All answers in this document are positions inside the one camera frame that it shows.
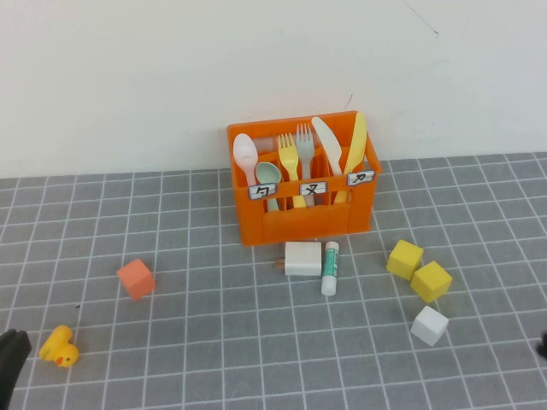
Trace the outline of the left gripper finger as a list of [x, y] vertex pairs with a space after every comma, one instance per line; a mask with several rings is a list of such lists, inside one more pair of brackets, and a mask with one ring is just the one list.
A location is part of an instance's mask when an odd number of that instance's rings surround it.
[[8, 353], [8, 381], [13, 389], [25, 364], [26, 358], [31, 352], [31, 343], [25, 331], [15, 331]]
[[1, 408], [7, 409], [15, 386], [14, 364], [11, 358], [17, 331], [10, 329], [1, 335]]

